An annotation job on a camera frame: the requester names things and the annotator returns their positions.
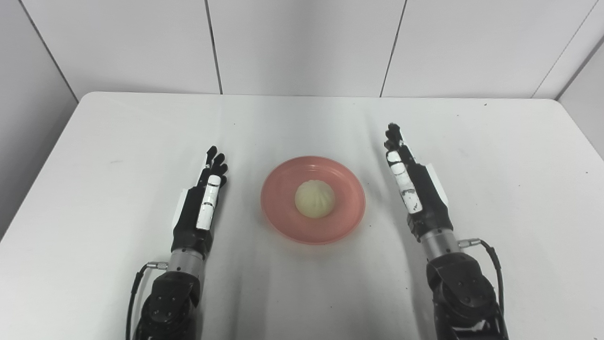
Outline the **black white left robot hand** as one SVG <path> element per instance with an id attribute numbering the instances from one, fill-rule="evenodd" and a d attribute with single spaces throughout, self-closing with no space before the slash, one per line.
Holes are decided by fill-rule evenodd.
<path id="1" fill-rule="evenodd" d="M 183 206 L 173 229 L 171 250 L 193 250 L 206 260 L 213 245 L 214 213 L 219 192 L 227 182 L 224 153 L 213 145 L 206 153 L 206 161 L 196 185 L 188 189 Z"/>

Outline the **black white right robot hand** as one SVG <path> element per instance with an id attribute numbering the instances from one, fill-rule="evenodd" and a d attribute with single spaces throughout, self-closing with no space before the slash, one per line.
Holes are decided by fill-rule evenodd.
<path id="1" fill-rule="evenodd" d="M 430 232 L 453 230 L 447 199 L 431 164 L 416 161 L 401 127 L 389 123 L 385 132 L 386 162 L 408 213 L 407 223 L 417 241 Z"/>

